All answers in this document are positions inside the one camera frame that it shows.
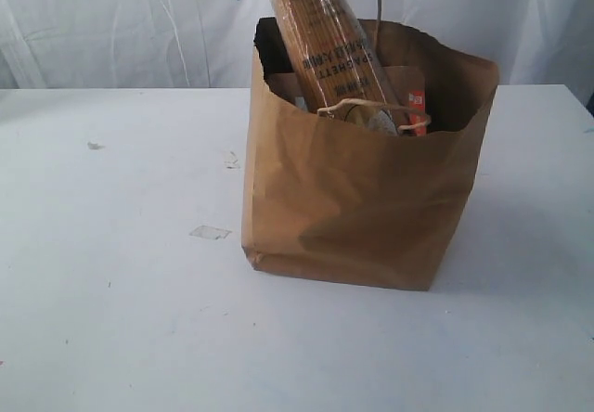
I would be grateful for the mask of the brown coffee pouch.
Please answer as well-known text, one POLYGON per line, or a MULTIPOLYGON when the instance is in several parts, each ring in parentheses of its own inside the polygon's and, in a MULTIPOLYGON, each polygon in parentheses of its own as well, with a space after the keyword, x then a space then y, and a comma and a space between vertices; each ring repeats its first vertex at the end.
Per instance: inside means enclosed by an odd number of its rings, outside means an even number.
MULTIPOLYGON (((413 110, 426 111, 425 78, 417 67, 387 66, 384 72, 395 93, 395 104, 404 105, 413 110)), ((283 98, 298 109, 308 111, 305 104, 303 91, 293 73, 276 73, 268 76, 268 85, 273 93, 283 98)), ((430 120, 410 111, 400 111, 399 115, 407 117, 406 122, 395 123, 387 109, 382 113, 374 112, 375 108, 362 110, 356 105, 343 105, 341 107, 342 119, 365 126, 376 132, 388 135, 396 134, 396 127, 400 125, 413 125, 413 130, 403 130, 404 135, 426 135, 430 120)))

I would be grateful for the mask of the spaghetti packet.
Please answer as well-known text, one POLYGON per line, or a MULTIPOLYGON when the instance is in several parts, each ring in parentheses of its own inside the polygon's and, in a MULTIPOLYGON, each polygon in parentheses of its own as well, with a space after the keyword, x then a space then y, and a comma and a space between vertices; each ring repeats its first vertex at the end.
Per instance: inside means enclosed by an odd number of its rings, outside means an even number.
POLYGON ((399 110, 346 104, 398 99, 375 49, 346 0, 270 0, 306 107, 322 117, 398 135, 399 110))

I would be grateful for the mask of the brown paper bag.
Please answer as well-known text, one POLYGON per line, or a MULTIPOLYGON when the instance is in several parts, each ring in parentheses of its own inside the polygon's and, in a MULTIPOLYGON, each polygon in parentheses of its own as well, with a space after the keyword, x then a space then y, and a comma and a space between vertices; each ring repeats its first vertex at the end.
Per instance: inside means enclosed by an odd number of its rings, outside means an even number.
POLYGON ((497 65, 415 28, 358 19, 379 63, 417 67, 426 135, 398 135, 298 109, 268 76, 294 73, 275 13, 254 34, 242 248, 252 267, 285 277, 427 290, 473 188, 499 84, 497 65))

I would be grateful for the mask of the clear tape piece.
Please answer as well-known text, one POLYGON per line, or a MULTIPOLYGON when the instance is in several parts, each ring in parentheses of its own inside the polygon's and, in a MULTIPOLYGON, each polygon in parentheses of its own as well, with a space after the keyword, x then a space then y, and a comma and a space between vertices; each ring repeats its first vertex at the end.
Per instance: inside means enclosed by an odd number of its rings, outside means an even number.
POLYGON ((231 232, 227 229, 213 227, 209 225, 200 225, 194 228, 189 235, 194 238, 207 240, 220 240, 227 238, 231 232))

